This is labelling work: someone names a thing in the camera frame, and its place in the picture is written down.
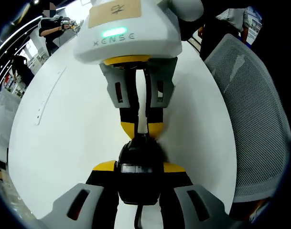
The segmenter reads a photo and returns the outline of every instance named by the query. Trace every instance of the person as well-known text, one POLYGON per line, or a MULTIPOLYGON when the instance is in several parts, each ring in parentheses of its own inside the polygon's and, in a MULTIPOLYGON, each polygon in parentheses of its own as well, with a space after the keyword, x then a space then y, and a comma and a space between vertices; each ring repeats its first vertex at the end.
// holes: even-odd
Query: person
POLYGON ((34 74, 27 66, 27 59, 23 56, 13 56, 12 57, 12 73, 13 78, 17 80, 17 74, 21 76, 21 80, 25 83, 26 86, 29 86, 31 81, 34 78, 34 74))
POLYGON ((246 44, 248 35, 248 13, 246 9, 227 9, 198 29, 198 36, 202 38, 200 57, 203 61, 209 56, 222 38, 230 33, 246 44))
POLYGON ((39 36, 45 38, 45 45, 51 56, 59 47, 53 40, 60 37, 70 25, 61 24, 62 20, 69 21, 70 18, 56 15, 56 6, 50 2, 49 9, 43 11, 43 17, 38 23, 39 36))

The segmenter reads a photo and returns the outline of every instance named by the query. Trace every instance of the white table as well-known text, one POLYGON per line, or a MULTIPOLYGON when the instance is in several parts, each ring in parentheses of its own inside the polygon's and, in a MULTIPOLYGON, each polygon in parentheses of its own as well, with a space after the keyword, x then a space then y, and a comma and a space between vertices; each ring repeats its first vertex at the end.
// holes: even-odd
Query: white table
MULTIPOLYGON (((99 66, 74 59, 75 42, 74 38, 60 47, 38 71, 11 131, 10 176, 37 218, 50 212, 53 201, 67 190, 85 183, 95 165, 117 160, 129 141, 120 126, 119 110, 107 93, 105 77, 99 66), (35 125, 51 79, 65 67, 35 125)), ((142 75, 137 72, 140 101, 145 100, 142 75)), ((159 142, 170 162, 185 167, 191 180, 220 198, 229 213, 237 174, 231 122, 210 72, 186 42, 173 82, 176 88, 164 111, 166 128, 159 142)), ((135 212, 135 206, 120 202, 115 228, 133 228, 135 212)), ((158 205, 144 207, 143 227, 162 228, 159 212, 158 205)))

